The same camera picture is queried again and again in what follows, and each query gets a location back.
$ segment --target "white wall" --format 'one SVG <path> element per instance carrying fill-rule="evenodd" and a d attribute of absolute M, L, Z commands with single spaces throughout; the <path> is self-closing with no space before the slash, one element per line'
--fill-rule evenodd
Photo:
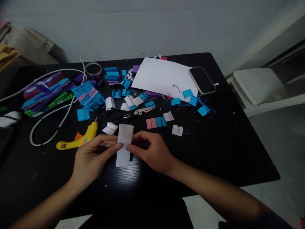
<path fill-rule="evenodd" d="M 10 0 L 1 16 L 52 40 L 69 62 L 211 52 L 225 71 L 302 1 Z"/>

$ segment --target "smartphone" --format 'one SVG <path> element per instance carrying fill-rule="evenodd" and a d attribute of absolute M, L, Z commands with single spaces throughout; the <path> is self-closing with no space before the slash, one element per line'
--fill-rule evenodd
<path fill-rule="evenodd" d="M 210 94 L 216 91 L 216 88 L 203 69 L 203 67 L 190 68 L 188 74 L 192 78 L 200 94 Z"/>

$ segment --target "phone screen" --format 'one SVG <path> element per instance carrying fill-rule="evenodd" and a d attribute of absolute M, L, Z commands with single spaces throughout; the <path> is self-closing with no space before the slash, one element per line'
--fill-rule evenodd
<path fill-rule="evenodd" d="M 215 86 L 201 67 L 191 68 L 190 73 L 203 93 L 215 91 Z"/>

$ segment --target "white cable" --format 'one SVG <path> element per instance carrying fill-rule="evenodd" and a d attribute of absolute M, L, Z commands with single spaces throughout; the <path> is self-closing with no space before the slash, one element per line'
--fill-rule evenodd
<path fill-rule="evenodd" d="M 85 73 L 85 65 L 84 65 L 84 63 L 83 63 L 83 68 L 84 68 L 84 71 L 83 71 L 84 76 L 83 76 L 83 80 L 82 80 L 81 85 L 83 84 L 85 78 L 87 79 L 87 76 L 86 76 L 86 73 Z M 82 72 L 82 71 L 76 70 L 76 69 L 61 69 L 61 70 L 75 70 L 75 71 Z M 41 79 L 42 77 L 44 77 L 44 76 L 46 76 L 46 75 L 48 75 L 48 74 L 45 74 L 45 75 L 39 77 L 37 80 Z M 61 110 L 62 108 L 65 108 L 65 107 L 68 107 L 68 106 L 69 106 L 69 109 L 68 109 L 66 115 L 64 116 L 63 120 L 61 121 L 61 123 L 60 123 L 59 126 L 58 126 L 58 128 L 60 128 L 60 127 L 62 126 L 62 124 L 64 123 L 64 121 L 66 120 L 66 118 L 68 117 L 68 114 L 69 114 L 69 112 L 70 112 L 70 110 L 71 110 L 72 105 L 77 101 L 77 100 L 74 101 L 74 99 L 75 99 L 75 96 L 73 96 L 72 101 L 71 101 L 71 103 L 70 103 L 69 105 L 65 105 L 65 106 L 63 106 L 63 107 L 60 107 L 60 108 L 58 108 L 58 109 L 56 109 L 56 110 L 54 110 L 54 111 L 52 111 L 52 112 L 46 114 L 45 116 L 43 116 L 43 117 L 34 125 L 34 127 L 33 127 L 32 130 L 31 130 L 31 133 L 30 133 L 30 142 L 31 142 L 31 144 L 32 144 L 33 146 L 41 146 L 41 145 L 44 145 L 44 144 L 46 144 L 46 143 L 52 141 L 52 139 L 56 136 L 56 134 L 57 134 L 57 132 L 58 132 L 59 130 L 57 130 L 57 131 L 53 134 L 53 136 L 52 136 L 48 141 L 46 141 L 46 142 L 44 142 L 44 143 L 42 143 L 42 144 L 35 144 L 35 143 L 33 142 L 33 133 L 34 133 L 35 128 L 39 125 L 39 123 L 40 123 L 45 117 L 49 116 L 50 114 L 52 114 L 52 113 L 54 113 L 54 112 L 56 112 L 56 111 L 58 111 L 58 110 Z"/>

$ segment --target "white paper sheet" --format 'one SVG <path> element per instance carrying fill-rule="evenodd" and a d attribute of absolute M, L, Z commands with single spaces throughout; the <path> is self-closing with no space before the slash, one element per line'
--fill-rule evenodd
<path fill-rule="evenodd" d="M 105 100 L 106 110 L 110 110 L 111 108 L 115 108 L 114 100 L 112 97 L 108 97 Z"/>
<path fill-rule="evenodd" d="M 145 57 L 134 78 L 132 87 L 169 95 L 189 102 L 190 97 L 184 98 L 182 92 L 191 89 L 197 97 L 198 90 L 188 74 L 187 67 L 175 62 Z"/>
<path fill-rule="evenodd" d="M 183 127 L 173 125 L 172 134 L 182 136 Z"/>
<path fill-rule="evenodd" d="M 112 135 L 118 129 L 118 126 L 112 122 L 108 122 L 107 126 L 102 130 L 104 133 Z"/>
<path fill-rule="evenodd" d="M 119 125 L 118 143 L 123 144 L 123 147 L 117 152 L 117 161 L 115 165 L 116 167 L 128 168 L 129 166 L 130 152 L 125 149 L 125 146 L 131 144 L 132 134 L 133 134 L 132 125 L 127 125 L 127 124 Z"/>
<path fill-rule="evenodd" d="M 163 116 L 165 118 L 165 121 L 173 121 L 174 120 L 174 117 L 173 117 L 171 111 L 169 111 L 167 113 L 164 113 Z"/>
<path fill-rule="evenodd" d="M 127 105 L 128 105 L 129 107 L 132 107 L 132 106 L 134 105 L 133 102 L 132 102 L 132 100 L 133 100 L 132 95 L 126 96 L 126 97 L 124 98 L 124 100 L 125 100 L 125 102 L 127 103 Z"/>
<path fill-rule="evenodd" d="M 142 104 L 144 101 L 138 96 L 138 97 L 135 97 L 133 100 L 131 100 L 131 102 L 134 105 L 138 106 L 138 105 Z"/>
<path fill-rule="evenodd" d="M 122 103 L 121 110 L 130 111 L 129 106 L 127 105 L 127 103 Z"/>

